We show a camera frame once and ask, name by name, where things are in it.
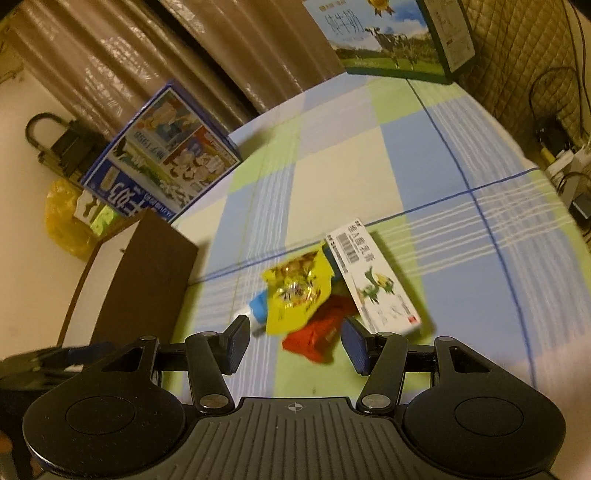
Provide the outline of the cardboard box with tissues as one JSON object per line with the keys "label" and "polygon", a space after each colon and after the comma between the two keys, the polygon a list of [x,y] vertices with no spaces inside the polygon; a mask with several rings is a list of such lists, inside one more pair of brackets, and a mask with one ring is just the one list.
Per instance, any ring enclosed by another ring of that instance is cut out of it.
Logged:
{"label": "cardboard box with tissues", "polygon": [[97,238],[106,235],[120,218],[118,212],[87,190],[76,200],[73,216]]}

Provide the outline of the blue milk carton box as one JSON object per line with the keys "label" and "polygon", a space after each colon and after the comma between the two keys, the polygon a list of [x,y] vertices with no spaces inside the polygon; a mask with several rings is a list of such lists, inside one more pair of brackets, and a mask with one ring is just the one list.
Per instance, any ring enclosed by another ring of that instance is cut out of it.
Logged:
{"label": "blue milk carton box", "polygon": [[114,137],[82,186],[126,217],[150,209],[171,223],[241,162],[218,122],[170,81]]}

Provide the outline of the blue white tube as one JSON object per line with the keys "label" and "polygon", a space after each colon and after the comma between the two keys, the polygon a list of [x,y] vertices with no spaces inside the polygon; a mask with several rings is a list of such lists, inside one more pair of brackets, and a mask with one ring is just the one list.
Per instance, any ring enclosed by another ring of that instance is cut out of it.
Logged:
{"label": "blue white tube", "polygon": [[266,330],[267,315],[269,315],[269,307],[267,306],[267,292],[262,291],[256,294],[249,303],[245,306],[239,307],[232,314],[233,318],[238,316],[245,316],[249,318],[250,330],[254,337],[259,337],[264,334]]}

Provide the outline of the brown white storage box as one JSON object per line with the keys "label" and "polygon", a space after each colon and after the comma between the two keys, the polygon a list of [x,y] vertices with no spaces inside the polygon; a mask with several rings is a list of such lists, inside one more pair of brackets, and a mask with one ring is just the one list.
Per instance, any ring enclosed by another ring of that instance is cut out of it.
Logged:
{"label": "brown white storage box", "polygon": [[142,336],[172,339],[198,248],[151,210],[127,219],[99,240],[68,307],[58,344]]}

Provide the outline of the yellow plastic bag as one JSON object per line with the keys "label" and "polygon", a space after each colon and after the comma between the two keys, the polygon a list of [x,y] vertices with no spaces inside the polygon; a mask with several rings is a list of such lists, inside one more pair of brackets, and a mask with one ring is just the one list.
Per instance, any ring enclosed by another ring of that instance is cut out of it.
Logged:
{"label": "yellow plastic bag", "polygon": [[45,200],[44,225],[49,238],[63,251],[87,262],[97,244],[90,228],[74,213],[81,191],[63,178],[55,180]]}

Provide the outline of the yellow snack packet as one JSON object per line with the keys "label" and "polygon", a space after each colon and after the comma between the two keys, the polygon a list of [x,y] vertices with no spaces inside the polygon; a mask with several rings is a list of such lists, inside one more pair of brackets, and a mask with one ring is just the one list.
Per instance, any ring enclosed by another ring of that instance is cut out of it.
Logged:
{"label": "yellow snack packet", "polygon": [[266,334],[304,328],[332,293],[334,270],[322,247],[263,272],[266,282]]}

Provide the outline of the long white ointment box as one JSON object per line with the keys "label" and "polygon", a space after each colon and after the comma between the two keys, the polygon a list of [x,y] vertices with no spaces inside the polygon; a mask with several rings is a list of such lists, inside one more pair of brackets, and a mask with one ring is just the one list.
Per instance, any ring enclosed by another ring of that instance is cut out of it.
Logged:
{"label": "long white ointment box", "polygon": [[422,319],[403,284],[365,225],[356,219],[325,236],[332,258],[370,333],[403,336],[420,329]]}

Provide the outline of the green milk carton box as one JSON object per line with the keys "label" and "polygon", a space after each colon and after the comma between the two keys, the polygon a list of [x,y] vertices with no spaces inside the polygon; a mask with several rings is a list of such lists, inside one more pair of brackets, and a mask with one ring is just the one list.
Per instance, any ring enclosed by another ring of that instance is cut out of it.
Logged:
{"label": "green milk carton box", "polygon": [[349,74],[450,84],[476,57],[460,1],[305,1]]}

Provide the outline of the red snack packet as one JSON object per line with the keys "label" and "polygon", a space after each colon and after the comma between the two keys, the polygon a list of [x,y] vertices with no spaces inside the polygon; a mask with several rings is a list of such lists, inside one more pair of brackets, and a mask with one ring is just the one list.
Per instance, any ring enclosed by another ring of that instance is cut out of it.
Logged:
{"label": "red snack packet", "polygon": [[281,347],[314,363],[332,363],[332,352],[341,335],[342,323],[356,313],[356,304],[351,298],[332,295],[312,315],[307,325],[287,334]]}

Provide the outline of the black folding cart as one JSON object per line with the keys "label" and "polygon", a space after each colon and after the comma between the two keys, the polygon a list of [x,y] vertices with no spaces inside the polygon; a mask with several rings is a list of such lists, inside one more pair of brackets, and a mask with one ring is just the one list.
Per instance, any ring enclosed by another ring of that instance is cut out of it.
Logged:
{"label": "black folding cart", "polygon": [[[48,147],[35,136],[35,127],[50,120],[63,128],[61,136]],[[79,120],[67,121],[50,112],[33,116],[25,127],[27,142],[39,151],[38,161],[54,173],[73,183],[80,184],[109,142]]]}

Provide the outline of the plaid bed sheet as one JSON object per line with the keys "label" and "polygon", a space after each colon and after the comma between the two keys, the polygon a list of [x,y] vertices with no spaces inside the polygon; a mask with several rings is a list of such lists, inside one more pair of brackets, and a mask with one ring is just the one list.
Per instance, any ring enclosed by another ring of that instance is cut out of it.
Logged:
{"label": "plaid bed sheet", "polygon": [[242,165],[175,222],[198,246],[174,337],[360,220],[423,316],[555,401],[590,387],[590,255],[546,176],[460,86],[341,75],[231,134]]}

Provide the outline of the brown curtain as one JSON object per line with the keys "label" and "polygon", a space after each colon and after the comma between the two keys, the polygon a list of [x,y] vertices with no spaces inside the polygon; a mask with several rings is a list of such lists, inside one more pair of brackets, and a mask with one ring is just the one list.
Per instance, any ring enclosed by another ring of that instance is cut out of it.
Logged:
{"label": "brown curtain", "polygon": [[233,131],[342,72],[300,1],[5,1],[1,39],[107,136],[171,80]]}

